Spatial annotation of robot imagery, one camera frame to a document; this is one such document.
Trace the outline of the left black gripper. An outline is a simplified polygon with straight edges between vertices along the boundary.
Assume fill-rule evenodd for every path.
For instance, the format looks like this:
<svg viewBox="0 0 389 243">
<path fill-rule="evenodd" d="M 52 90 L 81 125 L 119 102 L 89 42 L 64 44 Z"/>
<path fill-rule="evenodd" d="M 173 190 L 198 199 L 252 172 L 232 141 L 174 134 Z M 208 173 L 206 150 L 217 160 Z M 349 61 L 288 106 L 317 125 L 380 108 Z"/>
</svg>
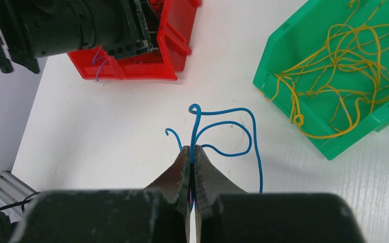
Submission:
<svg viewBox="0 0 389 243">
<path fill-rule="evenodd" d="M 38 59 L 101 47 L 115 59 L 159 48 L 148 1 L 0 1 L 0 70 L 39 73 Z"/>
</svg>

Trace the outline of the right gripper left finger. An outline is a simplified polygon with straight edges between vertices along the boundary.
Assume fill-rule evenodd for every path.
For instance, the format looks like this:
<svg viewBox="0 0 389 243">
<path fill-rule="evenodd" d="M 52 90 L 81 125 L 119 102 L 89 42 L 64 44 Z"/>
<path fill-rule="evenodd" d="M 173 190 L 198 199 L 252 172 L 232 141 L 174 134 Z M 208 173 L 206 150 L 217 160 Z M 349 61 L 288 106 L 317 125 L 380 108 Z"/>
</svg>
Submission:
<svg viewBox="0 0 389 243">
<path fill-rule="evenodd" d="M 143 189 L 40 193 L 10 242 L 189 242 L 189 147 Z"/>
</svg>

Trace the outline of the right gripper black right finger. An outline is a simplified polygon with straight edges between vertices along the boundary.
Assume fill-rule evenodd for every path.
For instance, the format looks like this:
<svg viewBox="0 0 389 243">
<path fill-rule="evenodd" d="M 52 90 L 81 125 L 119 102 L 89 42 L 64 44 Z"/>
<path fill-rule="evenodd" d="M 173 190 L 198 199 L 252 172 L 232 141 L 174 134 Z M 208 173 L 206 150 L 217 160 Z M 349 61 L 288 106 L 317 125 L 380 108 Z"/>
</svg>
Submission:
<svg viewBox="0 0 389 243">
<path fill-rule="evenodd" d="M 192 166 L 198 242 L 364 242 L 347 203 L 330 193 L 248 193 L 197 146 Z"/>
</svg>

